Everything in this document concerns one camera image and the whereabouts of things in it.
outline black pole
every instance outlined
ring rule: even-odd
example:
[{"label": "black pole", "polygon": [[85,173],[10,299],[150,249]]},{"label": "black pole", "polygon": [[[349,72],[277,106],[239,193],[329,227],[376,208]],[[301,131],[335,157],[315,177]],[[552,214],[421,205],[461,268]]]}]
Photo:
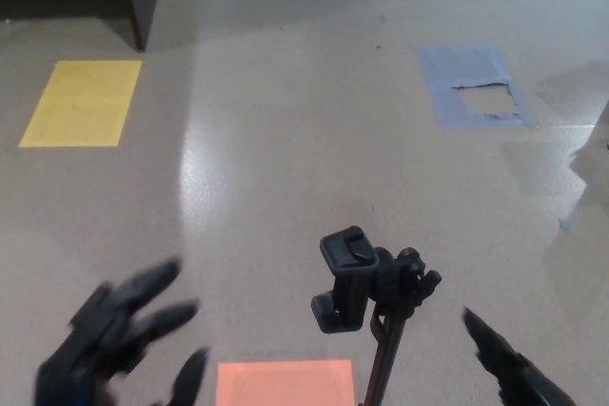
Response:
[{"label": "black pole", "polygon": [[383,321],[381,321],[375,309],[370,327],[379,345],[374,357],[372,373],[370,374],[370,381],[368,382],[363,406],[380,406],[383,402],[405,324],[405,319],[401,319],[397,315],[385,316]]}]

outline tripod mount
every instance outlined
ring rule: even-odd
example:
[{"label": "tripod mount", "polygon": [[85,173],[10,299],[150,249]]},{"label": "tripod mount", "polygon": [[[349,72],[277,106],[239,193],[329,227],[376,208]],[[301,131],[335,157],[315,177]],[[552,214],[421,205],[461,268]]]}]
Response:
[{"label": "tripod mount", "polygon": [[406,321],[442,277],[433,270],[425,273],[425,264],[413,248],[394,258],[383,247],[372,247],[357,226],[322,238],[320,249],[334,276],[334,288],[311,302],[324,333],[360,330],[368,300],[375,301],[370,329],[378,347],[361,406],[380,406]]}]

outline orange paper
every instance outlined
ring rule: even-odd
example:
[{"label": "orange paper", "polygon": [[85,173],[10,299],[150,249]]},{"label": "orange paper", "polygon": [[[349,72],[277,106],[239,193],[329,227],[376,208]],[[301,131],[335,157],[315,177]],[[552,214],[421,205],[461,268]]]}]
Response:
[{"label": "orange paper", "polygon": [[353,406],[350,360],[221,363],[216,406]]}]

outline robotic hand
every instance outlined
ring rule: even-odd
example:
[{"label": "robotic hand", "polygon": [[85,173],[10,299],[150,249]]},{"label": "robotic hand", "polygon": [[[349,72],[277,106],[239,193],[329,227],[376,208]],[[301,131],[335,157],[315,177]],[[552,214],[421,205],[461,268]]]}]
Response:
[{"label": "robotic hand", "polygon": [[463,321],[478,345],[482,366],[499,381],[506,406],[576,406],[573,399],[469,309]]},{"label": "robotic hand", "polygon": [[[129,374],[154,340],[177,330],[197,313],[196,301],[185,301],[142,319],[134,314],[177,278],[180,263],[163,262],[117,287],[100,285],[72,318],[72,332],[36,378],[35,406],[113,406],[108,390],[116,374]],[[193,406],[206,366],[206,350],[195,352],[173,384],[167,406]]]}]

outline finger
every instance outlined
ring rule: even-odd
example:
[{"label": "finger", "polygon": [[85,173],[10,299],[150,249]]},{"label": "finger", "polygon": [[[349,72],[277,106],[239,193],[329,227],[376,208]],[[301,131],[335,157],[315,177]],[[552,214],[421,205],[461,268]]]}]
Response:
[{"label": "finger", "polygon": [[463,311],[463,322],[478,346],[478,359],[486,371],[500,378],[515,368],[518,354],[504,337],[467,308]]},{"label": "finger", "polygon": [[197,314],[197,300],[184,301],[146,316],[131,325],[123,347],[145,347],[188,323]]},{"label": "finger", "polygon": [[184,364],[173,383],[168,406],[194,406],[205,374],[207,349],[195,352]]},{"label": "finger", "polygon": [[116,287],[109,302],[135,313],[167,289],[180,274],[180,269],[180,260],[176,258],[142,270]]}]

